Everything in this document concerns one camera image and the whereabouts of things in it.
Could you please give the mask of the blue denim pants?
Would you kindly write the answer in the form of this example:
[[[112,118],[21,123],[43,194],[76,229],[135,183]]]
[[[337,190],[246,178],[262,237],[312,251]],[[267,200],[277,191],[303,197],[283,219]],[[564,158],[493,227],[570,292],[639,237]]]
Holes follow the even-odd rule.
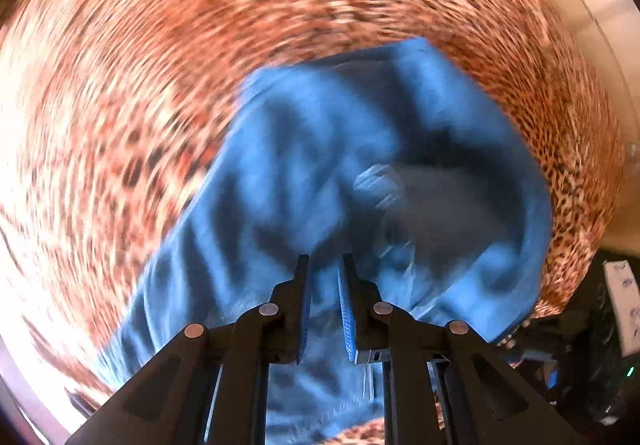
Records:
[[[317,444],[382,415],[382,370],[345,351],[345,253],[386,302],[487,341],[533,311],[547,184],[498,105],[422,39],[268,66],[198,194],[149,258],[96,371],[121,387],[191,323],[266,302],[310,259],[307,343],[270,370],[267,439]]]

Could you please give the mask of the leopard print bedspread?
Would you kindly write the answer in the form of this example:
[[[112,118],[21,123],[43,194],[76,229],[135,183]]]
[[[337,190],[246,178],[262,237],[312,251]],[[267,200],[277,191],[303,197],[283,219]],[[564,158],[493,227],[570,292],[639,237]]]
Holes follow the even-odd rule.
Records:
[[[548,0],[16,0],[1,27],[1,235],[37,355],[104,403],[117,389],[98,358],[213,167],[244,80],[412,39],[471,78],[538,162],[552,228],[524,319],[561,312],[613,217],[624,151]]]

